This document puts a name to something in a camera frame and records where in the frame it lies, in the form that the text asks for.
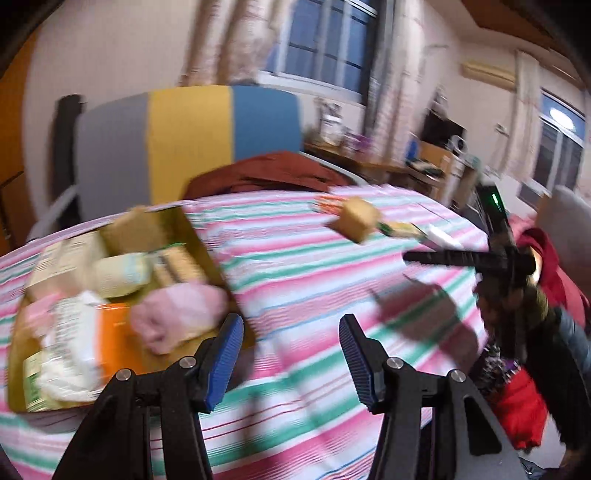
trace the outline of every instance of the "orange package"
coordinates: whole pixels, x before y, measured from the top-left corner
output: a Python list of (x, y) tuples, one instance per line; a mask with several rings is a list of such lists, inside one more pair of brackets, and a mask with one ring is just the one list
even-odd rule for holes
[(142, 362), (142, 347), (129, 327), (129, 305), (110, 303), (97, 307), (100, 314), (100, 365), (109, 382), (122, 368), (137, 375), (147, 373)]

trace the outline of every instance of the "chair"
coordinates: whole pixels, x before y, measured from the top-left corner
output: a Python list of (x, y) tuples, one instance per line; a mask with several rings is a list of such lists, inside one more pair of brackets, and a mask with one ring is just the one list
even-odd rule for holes
[(591, 206), (557, 186), (538, 208), (535, 224), (552, 240), (564, 272), (591, 298)]
[[(76, 183), (35, 224), (28, 240), (51, 232), (77, 199), (80, 221), (135, 205), (178, 200), (193, 177), (232, 162), (303, 146), (298, 98), (258, 86), (177, 87), (108, 102), (77, 117)], [(348, 176), (366, 181), (319, 158)]]

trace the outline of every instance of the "ceiling light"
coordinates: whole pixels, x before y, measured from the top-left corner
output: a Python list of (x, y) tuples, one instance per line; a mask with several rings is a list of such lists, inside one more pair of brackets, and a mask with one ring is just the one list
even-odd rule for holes
[(563, 128), (570, 130), (571, 132), (576, 131), (573, 121), (566, 113), (562, 113), (556, 108), (550, 109), (550, 116)]

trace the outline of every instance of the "curtain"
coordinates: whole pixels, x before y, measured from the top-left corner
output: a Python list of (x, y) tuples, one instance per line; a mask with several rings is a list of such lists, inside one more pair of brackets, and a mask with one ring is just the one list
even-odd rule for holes
[(505, 158), (499, 171), (508, 173), (517, 181), (531, 178), (538, 159), (542, 122), (540, 108), (540, 62), (531, 55), (518, 51), (516, 57), (517, 81), (513, 121)]
[(380, 70), (376, 70), (372, 74), (373, 92), (370, 82), (365, 127), (379, 163), (404, 160), (420, 84), (422, 21), (423, 0), (397, 0), (390, 45), (376, 55), (374, 69), (383, 69), (384, 82), (379, 82)]
[(256, 82), (295, 1), (199, 0), (180, 84)]
[(591, 95), (585, 92), (585, 142), (577, 181), (577, 193), (591, 201)]

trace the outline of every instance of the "red jacket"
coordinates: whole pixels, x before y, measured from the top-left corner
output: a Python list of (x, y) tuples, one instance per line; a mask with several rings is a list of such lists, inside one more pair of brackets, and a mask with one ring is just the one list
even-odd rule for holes
[[(546, 233), (540, 228), (529, 228), (519, 236), (517, 245), (532, 247), (542, 256), (538, 286), (550, 306), (563, 306), (584, 328), (585, 304), (589, 302), (558, 266), (558, 254)], [(491, 406), (514, 448), (523, 450), (541, 444), (548, 410), (527, 371), (520, 370)]]

